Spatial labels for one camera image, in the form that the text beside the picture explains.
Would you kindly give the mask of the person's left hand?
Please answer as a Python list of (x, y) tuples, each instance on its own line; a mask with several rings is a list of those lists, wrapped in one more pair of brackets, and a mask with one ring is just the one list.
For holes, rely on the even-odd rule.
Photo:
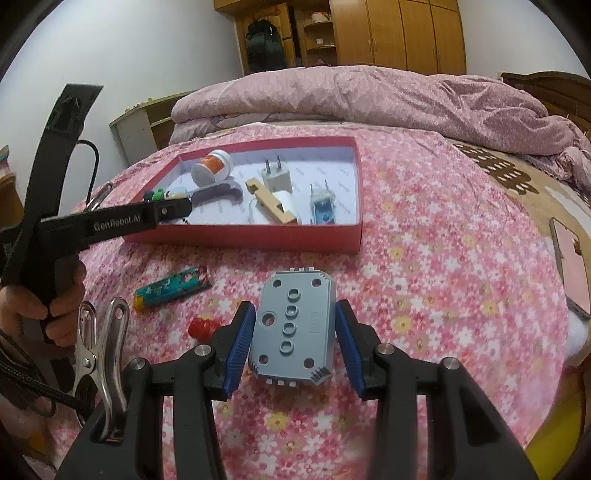
[(76, 342), (77, 315), (84, 299), (85, 265), (78, 260), (73, 273), (73, 284), (46, 307), (24, 287), (8, 285), (1, 288), (1, 330), (12, 338), (19, 334), (19, 318), (54, 320), (46, 327), (48, 338), (59, 347), (70, 347)]

